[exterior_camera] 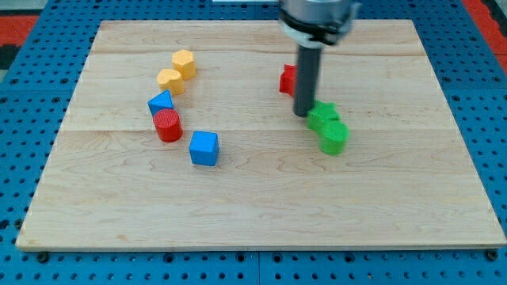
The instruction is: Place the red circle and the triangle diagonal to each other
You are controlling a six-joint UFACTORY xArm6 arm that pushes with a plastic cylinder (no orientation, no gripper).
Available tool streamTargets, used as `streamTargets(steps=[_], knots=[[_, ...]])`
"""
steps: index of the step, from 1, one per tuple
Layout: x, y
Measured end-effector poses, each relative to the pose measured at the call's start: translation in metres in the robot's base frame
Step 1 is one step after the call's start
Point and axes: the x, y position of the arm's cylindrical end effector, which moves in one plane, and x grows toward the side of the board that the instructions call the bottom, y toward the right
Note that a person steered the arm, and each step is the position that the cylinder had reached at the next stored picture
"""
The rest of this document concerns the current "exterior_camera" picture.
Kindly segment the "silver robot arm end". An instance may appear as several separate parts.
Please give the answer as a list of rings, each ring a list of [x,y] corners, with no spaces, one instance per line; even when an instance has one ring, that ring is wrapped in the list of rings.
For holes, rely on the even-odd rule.
[[[298,45],[312,49],[337,44],[350,32],[361,8],[353,0],[283,0],[279,5],[284,33]]]

